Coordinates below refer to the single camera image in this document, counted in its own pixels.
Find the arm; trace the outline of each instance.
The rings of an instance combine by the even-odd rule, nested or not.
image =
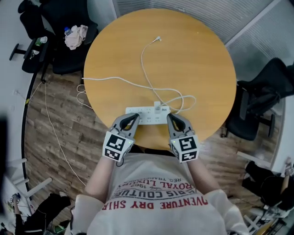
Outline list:
[[[195,187],[202,194],[207,194],[211,191],[220,189],[219,184],[200,159],[189,161],[187,164]]]
[[[109,181],[111,178],[114,163],[115,161],[107,157],[100,158],[94,170],[94,173],[92,174],[90,180],[85,187],[86,195],[94,197],[103,203],[106,202]]]
[[[222,216],[226,230],[238,235],[249,234],[238,207],[228,200],[225,192],[221,190],[201,160],[189,161],[187,164],[196,189],[205,194],[207,201]]]
[[[292,171],[292,160],[290,157],[287,157],[287,160],[285,162],[285,178],[282,183],[282,188],[281,188],[281,194],[285,191],[286,188],[288,188],[289,185],[289,179]]]
[[[15,235],[22,235],[23,232],[23,220],[21,217],[21,212],[17,206],[17,198],[16,196],[13,197],[13,205],[14,205],[14,213],[15,213]]]
[[[286,175],[282,184],[281,194],[285,191],[286,188],[288,188],[290,175]]]
[[[14,213],[16,215],[20,215],[21,213],[20,213],[18,205],[17,205],[17,197],[16,196],[13,197],[13,205],[14,205]]]
[[[108,187],[115,161],[101,157],[85,187],[85,195],[78,195],[72,211],[72,219],[65,235],[87,233],[96,214],[107,199]]]

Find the electrical cord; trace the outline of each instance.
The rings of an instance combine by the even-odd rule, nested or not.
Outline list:
[[[39,88],[39,86],[40,86],[41,84],[42,84],[42,82],[37,86],[36,90],[34,91],[34,93],[32,94],[32,96],[30,97],[29,100],[32,99],[32,97],[34,96],[35,92],[37,91],[37,89]],[[58,141],[58,144],[59,144],[59,147],[60,147],[60,149],[61,149],[61,152],[63,153],[63,156],[64,156],[65,161],[67,162],[67,164],[69,165],[69,167],[71,168],[71,170],[73,171],[73,173],[75,174],[75,176],[79,179],[79,181],[80,181],[84,186],[86,186],[86,184],[85,184],[85,183],[79,178],[79,176],[76,174],[76,172],[74,171],[74,169],[72,168],[72,166],[71,166],[70,163],[68,162],[68,160],[67,160],[67,158],[66,158],[66,156],[65,156],[65,154],[64,154],[64,151],[63,151],[63,149],[62,149],[62,147],[61,147],[61,144],[60,144],[59,138],[58,138],[58,136],[57,136],[57,134],[56,134],[56,131],[55,131],[54,125],[53,125],[53,123],[51,122],[51,119],[50,119],[50,116],[49,116],[49,112],[48,112],[48,107],[47,107],[47,83],[46,83],[46,82],[45,82],[45,106],[46,106],[46,111],[47,111],[47,115],[48,115],[49,122],[50,122],[51,126],[53,127],[54,134],[55,134],[56,139],[57,139],[57,141]]]
[[[46,230],[46,216],[47,216],[47,214],[46,213],[44,213],[44,212],[41,212],[42,214],[45,214],[45,228],[44,228],[44,231]]]
[[[122,164],[118,165],[118,162],[116,162],[115,165],[116,165],[117,167],[121,167],[123,164],[124,164],[124,158],[123,158],[123,163],[122,163]]]
[[[126,79],[124,79],[124,78],[121,78],[121,77],[108,77],[108,78],[82,78],[82,79],[84,79],[84,80],[95,80],[95,81],[104,81],[104,80],[110,80],[110,79],[120,79],[120,80],[122,80],[122,81],[124,81],[124,82],[127,82],[127,83],[129,83],[129,84],[131,84],[131,85],[134,85],[134,86],[137,86],[137,87],[151,89],[151,90],[155,93],[155,95],[159,98],[159,100],[162,102],[161,106],[163,106],[163,105],[168,105],[168,103],[170,103],[170,102],[172,102],[172,101],[175,101],[175,100],[181,99],[181,107],[180,107],[180,109],[176,109],[176,108],[173,108],[173,107],[169,106],[170,109],[172,109],[172,110],[174,110],[174,111],[177,111],[177,112],[176,112],[177,114],[178,114],[179,112],[181,112],[181,111],[190,110],[190,109],[196,104],[196,98],[195,98],[193,95],[182,95],[181,92],[179,92],[178,90],[176,90],[176,89],[171,89],[171,88],[154,88],[154,87],[152,86],[152,84],[151,84],[151,82],[150,82],[148,76],[147,76],[147,73],[146,73],[145,68],[144,68],[144,63],[143,63],[143,55],[144,55],[145,49],[146,49],[148,46],[150,46],[152,43],[154,43],[154,42],[156,42],[156,41],[158,41],[158,40],[161,41],[161,38],[160,38],[160,37],[157,37],[157,38],[156,38],[155,40],[153,40],[151,43],[149,43],[148,45],[146,45],[146,46],[144,47],[142,53],[141,53],[141,67],[142,67],[142,70],[143,70],[143,72],[144,72],[145,79],[147,80],[147,82],[148,82],[149,85],[150,85],[149,87],[148,87],[148,86],[139,85],[139,84],[135,84],[135,83],[130,82],[130,81],[128,81],[128,80],[126,80]],[[81,103],[82,105],[85,105],[85,106],[91,108],[90,106],[88,106],[88,105],[82,103],[82,102],[78,99],[78,96],[79,96],[80,94],[86,94],[85,90],[83,90],[83,91],[79,91],[79,90],[78,90],[78,87],[77,87],[77,92],[78,92],[78,94],[77,94],[77,100],[78,100],[78,102]],[[179,94],[179,96],[176,97],[176,98],[174,98],[174,99],[171,99],[171,100],[169,100],[169,101],[167,101],[167,102],[164,102],[164,101],[161,99],[161,97],[159,96],[159,94],[156,92],[157,90],[170,90],[170,91],[175,91],[175,92],[177,92],[177,93]],[[183,109],[183,106],[184,106],[184,98],[193,98],[193,99],[194,99],[194,103],[193,103],[189,108],[187,108],[187,109]]]
[[[89,105],[84,104],[83,102],[79,101],[79,95],[80,95],[80,94],[85,94],[85,95],[87,95],[87,94],[86,94],[86,90],[79,91],[79,87],[80,87],[80,86],[85,86],[85,85],[81,84],[81,85],[78,85],[78,86],[77,86],[77,92],[78,92],[78,94],[77,94],[77,101],[78,101],[80,104],[85,105],[85,106],[89,107],[90,109],[93,109],[93,108],[90,107]]]
[[[63,151],[63,149],[61,147],[61,144],[60,144],[59,138],[58,138],[58,136],[56,134],[54,125],[52,124],[52,122],[50,120],[50,116],[49,116],[49,112],[48,112],[48,108],[47,108],[47,84],[46,83],[45,83],[45,105],[46,105],[46,111],[47,111],[47,114],[48,114],[49,122],[50,122],[51,126],[53,127],[54,134],[55,134],[55,136],[57,138],[59,147],[61,149],[61,152],[63,153],[63,156],[64,156],[65,161],[67,162],[67,164],[69,165],[69,167],[71,168],[71,170],[73,171],[73,173],[76,175],[76,177],[79,179],[79,181],[81,181],[83,183],[83,185],[86,186],[86,184],[79,178],[79,176],[76,174],[76,172],[74,171],[74,169],[72,168],[72,166],[69,164],[69,162],[68,162],[68,160],[67,160],[67,158],[66,158],[66,156],[64,154],[64,151]]]
[[[252,204],[251,202],[248,202],[248,201],[245,201],[245,200],[241,199],[240,197],[232,196],[232,198],[228,198],[228,199],[239,199],[239,200],[241,200],[241,201],[243,201],[243,202],[245,202],[245,203],[247,203],[247,204],[249,204],[249,205],[252,205],[252,206],[254,206],[254,207],[259,207],[259,208],[261,208],[261,207],[258,206],[258,205]]]

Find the white cable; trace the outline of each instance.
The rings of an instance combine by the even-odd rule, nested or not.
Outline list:
[[[62,149],[62,147],[61,147],[61,144],[60,144],[59,138],[58,138],[58,136],[57,136],[57,134],[56,134],[55,128],[54,128],[54,126],[53,126],[53,124],[52,124],[52,122],[51,122],[51,120],[50,120],[50,116],[49,116],[49,112],[48,112],[48,108],[47,108],[47,91],[46,91],[46,88],[47,88],[47,84],[45,83],[45,105],[46,105],[46,111],[47,111],[47,114],[48,114],[49,122],[50,122],[51,126],[53,127],[54,134],[55,134],[55,136],[56,136],[56,138],[57,138],[57,141],[58,141],[59,147],[60,147],[60,149],[61,149],[61,151],[62,151],[62,153],[63,153],[63,156],[64,156],[64,158],[65,158],[65,161],[68,163],[68,165],[69,165],[69,167],[71,168],[71,170],[73,171],[73,173],[76,175],[76,177],[78,177],[78,179],[83,183],[83,185],[86,186],[86,184],[85,184],[85,183],[79,178],[79,176],[75,173],[74,169],[73,169],[72,166],[69,164],[69,162],[68,162],[68,160],[67,160],[67,158],[66,158],[66,156],[65,156],[65,154],[64,154],[64,152],[63,152],[63,149]]]
[[[45,228],[44,228],[44,232],[46,231],[46,228],[47,228],[47,226],[46,226],[46,217],[47,217],[47,214],[46,213],[44,213],[44,212],[41,212],[42,214],[45,214]]]
[[[104,80],[109,80],[109,79],[120,79],[120,80],[122,80],[122,81],[124,81],[124,82],[127,82],[127,83],[131,84],[131,85],[134,85],[134,86],[137,86],[137,87],[142,87],[142,88],[147,88],[147,89],[151,89],[151,90],[153,90],[153,92],[155,93],[155,95],[156,95],[156,96],[159,98],[159,100],[162,102],[162,104],[161,104],[162,106],[163,106],[163,105],[167,105],[168,103],[170,103],[170,102],[172,102],[172,101],[175,101],[175,100],[181,99],[182,103],[181,103],[181,107],[180,107],[180,109],[176,109],[176,108],[173,108],[173,107],[170,106],[171,109],[177,111],[176,113],[179,113],[179,112],[181,112],[181,111],[190,110],[190,109],[196,104],[196,98],[195,98],[193,95],[184,95],[184,96],[183,96],[178,90],[176,90],[176,89],[171,89],[171,88],[154,88],[154,87],[152,86],[151,82],[150,82],[149,79],[148,79],[148,76],[147,76],[147,73],[146,73],[146,71],[145,71],[144,64],[143,64],[143,54],[144,54],[144,52],[145,52],[145,49],[146,49],[148,46],[150,46],[152,43],[156,42],[157,40],[160,40],[160,41],[161,41],[161,38],[160,38],[160,37],[157,37],[157,38],[156,38],[155,40],[153,40],[151,43],[149,43],[148,45],[146,45],[146,46],[144,47],[142,53],[141,53],[141,67],[142,67],[142,69],[143,69],[144,76],[145,76],[147,82],[149,83],[150,87],[143,86],[143,85],[139,85],[139,84],[135,84],[135,83],[130,82],[130,81],[128,81],[128,80],[126,80],[126,79],[124,79],[124,78],[121,78],[121,77],[108,77],[108,78],[82,78],[82,79],[84,79],[84,80],[95,80],[95,81],[104,81]],[[77,87],[77,92],[78,92],[78,94],[77,94],[77,100],[78,100],[78,102],[81,103],[82,105],[85,105],[85,106],[91,108],[90,106],[88,106],[88,105],[86,105],[86,104],[84,104],[84,103],[82,103],[82,102],[79,101],[79,99],[78,99],[79,94],[86,94],[86,92],[85,92],[85,90],[83,90],[83,91],[79,91],[79,90],[78,90],[78,87]],[[164,101],[161,99],[161,97],[159,96],[159,94],[156,92],[156,90],[171,90],[171,91],[175,91],[175,92],[177,92],[180,96],[178,96],[178,97],[176,97],[176,98],[174,98],[174,99],[171,99],[171,100],[169,100],[169,101],[167,101],[167,102],[164,102]],[[184,106],[184,98],[193,98],[193,99],[194,99],[194,103],[193,103],[189,108],[187,108],[187,109],[183,109],[183,106]]]
[[[89,105],[84,104],[83,102],[79,101],[79,95],[80,95],[80,94],[85,94],[85,95],[87,95],[87,94],[86,94],[86,90],[79,91],[79,87],[80,87],[80,86],[85,86],[85,85],[81,84],[81,85],[78,85],[78,86],[77,86],[77,92],[78,92],[78,94],[77,94],[77,101],[78,101],[80,104],[85,105],[85,106],[89,107],[90,109],[93,109],[93,108],[90,107]]]
[[[37,89],[39,88],[39,86],[42,84],[42,82],[39,83],[39,85],[37,86],[36,90],[34,91],[34,93],[32,94],[32,96],[29,98],[29,101],[33,98],[34,94],[36,93]]]

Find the charging cable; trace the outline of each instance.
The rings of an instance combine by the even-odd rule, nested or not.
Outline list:
[[[180,109],[176,109],[176,108],[173,108],[173,107],[171,107],[171,106],[168,105],[168,106],[170,107],[170,109],[172,109],[172,110],[174,110],[174,111],[177,111],[177,112],[176,112],[177,114],[178,114],[179,112],[181,112],[181,111],[190,110],[190,109],[196,104],[196,98],[195,98],[193,95],[182,95],[178,90],[176,90],[176,89],[172,89],[172,88],[154,88],[154,87],[152,86],[152,84],[151,84],[151,82],[150,82],[148,76],[147,76],[147,73],[146,73],[145,68],[144,68],[144,63],[143,63],[143,55],[144,55],[144,52],[145,52],[146,48],[147,48],[148,46],[150,46],[151,44],[153,44],[154,42],[156,42],[156,41],[161,41],[160,36],[158,36],[155,40],[153,40],[151,43],[149,43],[148,45],[146,45],[146,46],[144,47],[142,53],[141,53],[141,67],[142,67],[142,70],[143,70],[143,72],[144,72],[145,79],[146,79],[147,82],[149,83],[149,87],[148,87],[148,86],[139,85],[139,84],[135,84],[135,83],[130,82],[130,81],[128,81],[128,80],[126,80],[126,79],[124,79],[124,78],[121,78],[121,77],[108,77],[108,78],[82,78],[82,79],[84,79],[84,80],[95,80],[95,81],[104,81],[104,80],[110,80],[110,79],[119,79],[119,80],[122,80],[122,81],[124,81],[124,82],[127,82],[127,83],[129,83],[129,84],[131,84],[131,85],[137,86],[137,87],[151,89],[151,90],[155,93],[155,95],[159,98],[159,100],[161,101],[161,106],[163,106],[163,105],[168,105],[168,104],[171,103],[172,101],[175,101],[175,100],[181,99],[181,107],[180,107]],[[85,90],[83,90],[83,91],[79,91],[78,87],[77,87],[77,92],[78,92],[78,94],[77,94],[77,101],[78,101],[79,103],[81,103],[82,105],[85,105],[85,106],[91,108],[90,106],[84,104],[83,102],[81,102],[81,101],[79,100],[79,95],[80,95],[80,94],[86,94],[86,92],[85,92]],[[174,99],[171,99],[171,100],[169,100],[169,101],[167,101],[167,102],[164,102],[164,101],[161,99],[161,97],[159,96],[159,94],[156,92],[157,90],[170,90],[170,91],[175,91],[175,92],[177,92],[177,93],[179,94],[179,96],[176,97],[176,98],[174,98]],[[183,109],[183,106],[184,106],[184,98],[193,98],[193,99],[194,99],[194,103],[193,103],[189,108]]]
[[[30,97],[30,99],[28,99],[28,100],[31,100],[31,99],[32,99],[32,97],[34,96],[35,92],[37,91],[37,89],[39,88],[39,86],[40,86],[41,84],[42,84],[42,82],[37,86],[36,90],[34,91],[34,93],[32,94],[32,96]],[[86,184],[85,184],[85,183],[79,178],[79,176],[76,174],[76,172],[74,171],[74,169],[72,168],[72,166],[71,166],[70,163],[68,162],[68,160],[67,160],[67,158],[66,158],[66,156],[65,156],[65,153],[64,153],[64,151],[63,151],[63,149],[62,149],[62,147],[61,147],[61,144],[60,144],[59,138],[58,138],[58,136],[57,136],[57,134],[56,134],[56,131],[55,131],[54,125],[53,125],[53,123],[51,122],[51,119],[50,119],[50,116],[49,116],[49,112],[48,112],[48,107],[47,107],[47,83],[45,83],[45,106],[46,106],[46,111],[47,111],[47,115],[48,115],[49,122],[50,122],[50,124],[51,124],[51,126],[52,126],[52,128],[53,128],[53,132],[54,132],[54,134],[55,134],[55,136],[56,136],[56,139],[57,139],[57,141],[58,141],[59,148],[60,148],[60,150],[61,150],[61,152],[62,152],[62,154],[63,154],[63,156],[64,156],[65,161],[67,162],[67,164],[69,165],[69,167],[71,168],[71,170],[73,171],[73,173],[75,174],[75,176],[79,179],[79,181],[80,181],[84,186],[86,186]]]

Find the round wooden table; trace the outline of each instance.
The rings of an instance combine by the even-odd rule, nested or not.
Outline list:
[[[148,9],[124,15],[94,40],[88,52],[84,77],[122,77],[149,86],[140,64],[143,48],[157,36],[144,53],[144,66],[154,88],[174,88],[193,95],[196,105],[180,115],[187,118],[199,141],[210,137],[226,120],[236,93],[232,60],[221,40],[203,23],[180,12]],[[153,106],[158,101],[152,90],[135,87],[121,80],[85,80],[91,106],[102,122],[110,127],[125,114],[126,107]],[[178,96],[158,91],[164,101]],[[188,108],[193,99],[185,99]],[[180,108],[181,100],[170,103]],[[136,144],[152,149],[169,149],[167,125],[140,125]]]

